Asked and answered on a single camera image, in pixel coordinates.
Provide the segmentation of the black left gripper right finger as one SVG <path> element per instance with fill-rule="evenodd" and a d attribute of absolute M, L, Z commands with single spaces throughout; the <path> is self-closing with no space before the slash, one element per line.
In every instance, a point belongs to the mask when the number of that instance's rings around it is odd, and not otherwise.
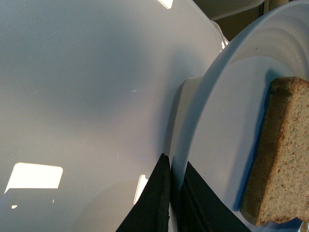
<path fill-rule="evenodd" d="M 229 210 L 187 163 L 180 196 L 180 232 L 249 232 L 250 229 Z"/>

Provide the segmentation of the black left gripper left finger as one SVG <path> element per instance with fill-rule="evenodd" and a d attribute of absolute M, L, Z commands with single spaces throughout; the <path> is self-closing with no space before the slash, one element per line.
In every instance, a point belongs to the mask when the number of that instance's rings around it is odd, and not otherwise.
<path fill-rule="evenodd" d="M 169 157 L 161 154 L 140 198 L 118 227 L 118 232 L 169 230 L 171 171 Z"/>

